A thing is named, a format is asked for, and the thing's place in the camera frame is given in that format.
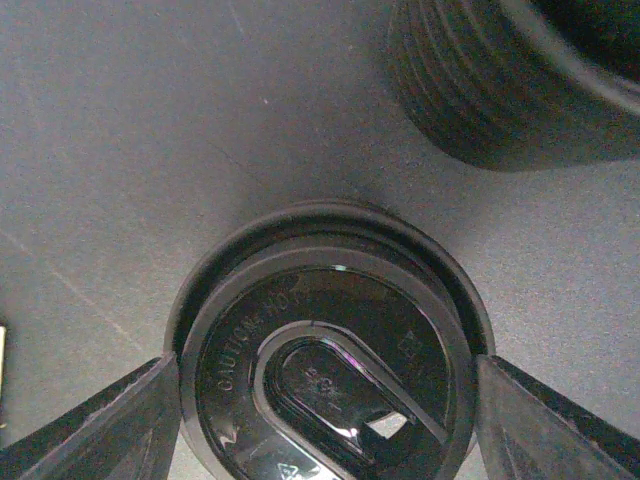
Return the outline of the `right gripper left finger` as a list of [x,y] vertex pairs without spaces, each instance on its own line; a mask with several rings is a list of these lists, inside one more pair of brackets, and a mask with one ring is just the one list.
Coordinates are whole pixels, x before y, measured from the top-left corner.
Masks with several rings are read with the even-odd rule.
[[173,353],[1,451],[3,479],[166,479],[180,426]]

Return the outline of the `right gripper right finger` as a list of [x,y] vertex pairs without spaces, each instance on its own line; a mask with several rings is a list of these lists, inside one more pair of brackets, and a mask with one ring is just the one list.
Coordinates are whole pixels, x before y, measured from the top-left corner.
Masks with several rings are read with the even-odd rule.
[[476,359],[490,479],[637,479],[639,440],[498,356]]

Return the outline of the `single black lid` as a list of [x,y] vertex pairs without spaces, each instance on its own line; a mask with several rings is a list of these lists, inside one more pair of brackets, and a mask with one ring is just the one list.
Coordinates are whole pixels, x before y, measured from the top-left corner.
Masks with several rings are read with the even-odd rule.
[[182,434],[217,479],[452,479],[495,340],[469,276],[380,209],[298,204],[204,256],[172,307]]

